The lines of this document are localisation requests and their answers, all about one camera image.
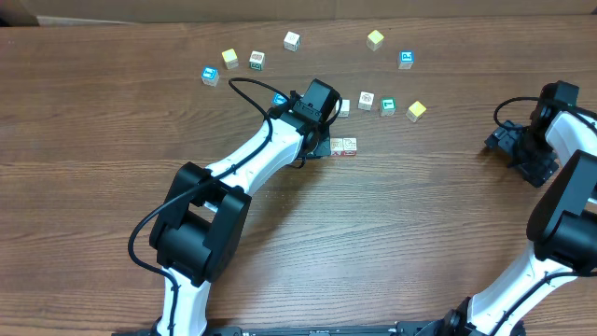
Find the white block red C side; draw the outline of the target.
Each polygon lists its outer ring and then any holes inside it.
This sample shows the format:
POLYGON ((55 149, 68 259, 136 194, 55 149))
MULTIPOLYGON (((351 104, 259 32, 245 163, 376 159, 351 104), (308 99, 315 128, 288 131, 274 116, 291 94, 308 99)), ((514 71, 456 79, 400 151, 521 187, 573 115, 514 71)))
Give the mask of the white block red C side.
POLYGON ((357 153, 357 139, 356 138, 343 138, 343 156, 355 156, 357 153))

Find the blue L block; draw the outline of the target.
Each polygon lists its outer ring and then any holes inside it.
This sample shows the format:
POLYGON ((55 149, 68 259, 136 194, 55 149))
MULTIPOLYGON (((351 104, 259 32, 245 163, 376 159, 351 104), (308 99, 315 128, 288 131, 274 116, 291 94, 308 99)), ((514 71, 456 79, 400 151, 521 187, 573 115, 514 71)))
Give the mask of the blue L block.
POLYGON ((330 139, 330 155, 331 156, 342 156, 344 151, 343 139, 342 138, 331 138, 330 139))

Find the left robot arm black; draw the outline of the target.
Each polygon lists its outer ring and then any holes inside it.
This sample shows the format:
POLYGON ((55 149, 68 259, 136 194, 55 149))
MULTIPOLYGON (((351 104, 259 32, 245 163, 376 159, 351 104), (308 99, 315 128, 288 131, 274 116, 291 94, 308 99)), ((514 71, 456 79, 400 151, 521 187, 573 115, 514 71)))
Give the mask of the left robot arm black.
POLYGON ((258 131, 221 161, 188 162, 163 205, 150 214, 149 244, 165 280, 161 317, 152 335, 202 335, 211 284, 237 250, 253 195, 278 170, 329 144, 340 93, 319 79, 262 113, 258 131))

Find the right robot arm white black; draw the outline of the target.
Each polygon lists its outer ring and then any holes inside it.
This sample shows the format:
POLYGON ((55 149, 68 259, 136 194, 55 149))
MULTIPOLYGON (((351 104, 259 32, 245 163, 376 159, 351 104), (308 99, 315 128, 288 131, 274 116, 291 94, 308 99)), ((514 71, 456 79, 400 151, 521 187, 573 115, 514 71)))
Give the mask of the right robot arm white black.
POLYGON ((524 251, 487 288, 421 335, 523 335, 523 317, 555 289, 596 274, 596 115, 578 86, 557 81, 535 97, 527 126, 500 122, 486 139, 536 188, 550 186, 527 222, 524 251))

